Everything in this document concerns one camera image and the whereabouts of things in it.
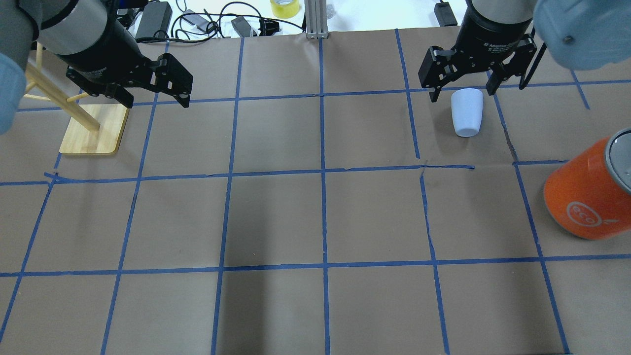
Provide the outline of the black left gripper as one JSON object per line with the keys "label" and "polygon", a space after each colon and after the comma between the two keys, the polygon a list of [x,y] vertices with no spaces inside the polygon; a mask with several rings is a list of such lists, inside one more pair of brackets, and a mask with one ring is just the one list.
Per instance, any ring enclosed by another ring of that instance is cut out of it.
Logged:
{"label": "black left gripper", "polygon": [[131,109],[135,99],[128,88],[142,88],[190,106],[192,74],[170,53],[156,61],[147,58],[117,20],[107,20],[104,33],[90,47],[58,57],[68,65],[66,77],[92,97],[103,95]]}

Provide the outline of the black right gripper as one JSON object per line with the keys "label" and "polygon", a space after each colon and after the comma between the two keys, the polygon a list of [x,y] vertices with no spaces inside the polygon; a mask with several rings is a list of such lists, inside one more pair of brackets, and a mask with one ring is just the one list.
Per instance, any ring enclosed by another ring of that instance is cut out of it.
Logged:
{"label": "black right gripper", "polygon": [[491,70],[486,83],[489,95],[495,95],[501,83],[515,76],[519,89],[529,83],[527,70],[538,50],[527,30],[532,23],[532,5],[469,5],[465,11],[455,45],[446,50],[428,48],[419,68],[422,88],[432,103],[443,87],[461,75]]}

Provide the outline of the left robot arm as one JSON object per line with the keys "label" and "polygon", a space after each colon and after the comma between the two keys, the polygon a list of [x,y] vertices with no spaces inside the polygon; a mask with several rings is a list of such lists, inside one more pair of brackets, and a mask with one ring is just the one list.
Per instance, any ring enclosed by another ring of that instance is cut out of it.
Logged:
{"label": "left robot arm", "polygon": [[169,53],[155,61],[99,0],[3,0],[1,16],[1,132],[13,126],[26,92],[26,66],[32,43],[68,66],[66,76],[83,92],[104,95],[126,108],[135,101],[129,88],[172,96],[189,107],[192,74]]}

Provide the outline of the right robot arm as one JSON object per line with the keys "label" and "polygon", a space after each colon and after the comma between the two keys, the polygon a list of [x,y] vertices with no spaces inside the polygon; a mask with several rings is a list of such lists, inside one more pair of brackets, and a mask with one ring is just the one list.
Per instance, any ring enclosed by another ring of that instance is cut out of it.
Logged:
{"label": "right robot arm", "polygon": [[418,76],[438,100],[462,76],[491,72],[494,95],[513,76],[525,88],[546,52],[574,71],[591,71],[630,57],[628,0],[469,0],[455,45],[431,46]]}

